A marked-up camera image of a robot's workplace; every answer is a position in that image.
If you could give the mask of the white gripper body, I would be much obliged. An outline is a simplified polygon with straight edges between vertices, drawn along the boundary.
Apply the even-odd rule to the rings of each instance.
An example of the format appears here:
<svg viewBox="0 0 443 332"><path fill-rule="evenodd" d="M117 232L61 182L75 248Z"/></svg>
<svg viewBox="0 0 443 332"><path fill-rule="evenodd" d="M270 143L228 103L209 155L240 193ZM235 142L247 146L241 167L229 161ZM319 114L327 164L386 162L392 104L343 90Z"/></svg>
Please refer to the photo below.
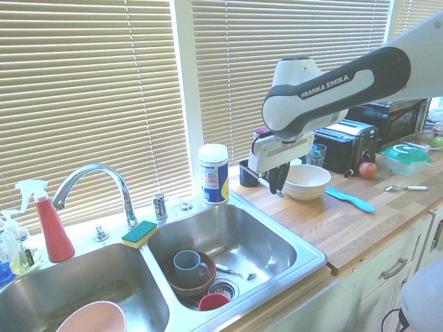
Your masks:
<svg viewBox="0 0 443 332"><path fill-rule="evenodd" d="M264 173L307 155L314 143L314 132L303 133L295 141L283 141L271 132L253 134L253 146L248 157L248 168Z"/></svg>

